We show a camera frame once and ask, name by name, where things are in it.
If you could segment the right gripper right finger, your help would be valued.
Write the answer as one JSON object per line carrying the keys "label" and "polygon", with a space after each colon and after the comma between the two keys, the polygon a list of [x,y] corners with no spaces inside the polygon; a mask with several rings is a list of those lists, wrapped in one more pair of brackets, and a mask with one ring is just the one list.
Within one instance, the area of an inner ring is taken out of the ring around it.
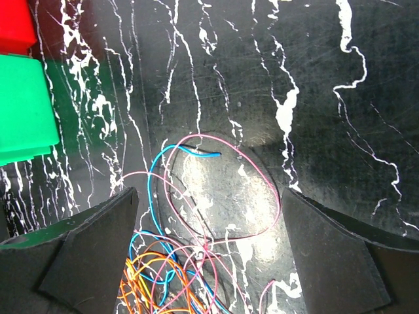
{"label": "right gripper right finger", "polygon": [[418,312],[418,240],[290,189],[282,214],[308,313]]}

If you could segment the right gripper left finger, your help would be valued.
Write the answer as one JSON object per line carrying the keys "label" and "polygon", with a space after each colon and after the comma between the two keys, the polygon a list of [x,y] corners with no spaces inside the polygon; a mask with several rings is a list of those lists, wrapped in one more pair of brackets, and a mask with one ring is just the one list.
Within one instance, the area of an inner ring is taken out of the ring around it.
{"label": "right gripper left finger", "polygon": [[112,313],[139,198],[94,207],[1,242],[2,313]]}

